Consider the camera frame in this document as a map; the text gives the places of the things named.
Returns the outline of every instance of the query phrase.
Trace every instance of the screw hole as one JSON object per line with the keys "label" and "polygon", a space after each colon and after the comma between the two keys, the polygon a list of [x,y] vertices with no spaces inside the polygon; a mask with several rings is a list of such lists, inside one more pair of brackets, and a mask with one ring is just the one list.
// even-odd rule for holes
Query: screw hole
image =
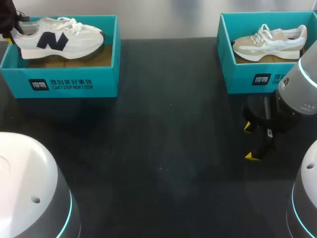
{"label": "screw hole", "polygon": [[312,169],[315,165],[313,163],[310,163],[309,165],[307,165],[307,169]]}
{"label": "screw hole", "polygon": [[286,86],[286,85],[288,84],[288,81],[289,81],[289,78],[285,78],[285,79],[283,80],[283,85]]}
{"label": "screw hole", "polygon": [[34,202],[34,203],[40,203],[41,202],[40,198],[37,197],[37,196],[32,196],[31,197],[31,201]]}

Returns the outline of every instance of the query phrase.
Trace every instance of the teal shoe box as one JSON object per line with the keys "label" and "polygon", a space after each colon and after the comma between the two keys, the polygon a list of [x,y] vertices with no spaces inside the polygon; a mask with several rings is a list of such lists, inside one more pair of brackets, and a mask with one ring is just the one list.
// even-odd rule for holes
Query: teal shoe box
{"label": "teal shoe box", "polygon": [[262,24],[270,30],[307,27],[306,51],[317,40],[317,17],[314,12],[250,12],[222,13],[220,16],[217,50],[227,92],[270,93],[295,65],[294,62],[237,64],[231,42],[239,37],[257,33]]}
{"label": "teal shoe box", "polygon": [[118,92],[121,39],[117,16],[66,16],[101,29],[112,45],[111,66],[28,68],[16,45],[9,45],[0,71],[15,98],[116,97]]}

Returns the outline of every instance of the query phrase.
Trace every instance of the shoe lace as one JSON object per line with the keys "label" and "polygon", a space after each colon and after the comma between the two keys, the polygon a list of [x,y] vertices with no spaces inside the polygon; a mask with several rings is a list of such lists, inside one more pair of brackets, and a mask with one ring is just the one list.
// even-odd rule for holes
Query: shoe lace
{"label": "shoe lace", "polygon": [[83,24],[80,22],[77,22],[74,18],[70,19],[67,17],[59,17],[59,21],[64,21],[65,23],[58,26],[58,30],[60,29],[71,29],[71,33],[78,36],[80,33],[81,29],[83,28]]}
{"label": "shoe lace", "polygon": [[271,35],[269,28],[266,24],[263,24],[262,27],[259,28],[259,31],[251,36],[251,40],[253,41],[253,44],[257,44],[259,42],[267,41],[267,36],[272,39],[273,36]]}

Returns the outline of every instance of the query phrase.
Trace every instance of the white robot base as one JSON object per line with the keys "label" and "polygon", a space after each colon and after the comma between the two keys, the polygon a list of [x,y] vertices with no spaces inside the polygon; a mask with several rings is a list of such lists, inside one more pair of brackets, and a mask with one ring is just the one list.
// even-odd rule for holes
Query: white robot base
{"label": "white robot base", "polygon": [[77,203],[51,153],[0,132],[0,238],[78,238]]}
{"label": "white robot base", "polygon": [[286,221],[293,238],[317,237],[317,141],[304,156],[287,207]]}

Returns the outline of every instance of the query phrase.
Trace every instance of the shoe box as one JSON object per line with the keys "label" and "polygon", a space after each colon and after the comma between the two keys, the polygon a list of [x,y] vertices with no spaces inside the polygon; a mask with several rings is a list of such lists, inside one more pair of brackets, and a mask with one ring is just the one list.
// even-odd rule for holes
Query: shoe box
{"label": "shoe box", "polygon": [[81,59],[49,56],[25,60],[17,46],[9,44],[0,71],[15,98],[117,96],[121,56],[117,16],[68,17],[101,29],[106,35],[104,45]]}
{"label": "shoe box", "polygon": [[306,25],[307,41],[301,54],[317,40],[317,16],[312,11],[222,13],[217,33],[217,50],[229,94],[273,92],[298,61],[265,56],[259,62],[251,62],[234,54],[232,42],[243,36],[254,35],[262,24],[267,24],[271,30],[287,30]]}

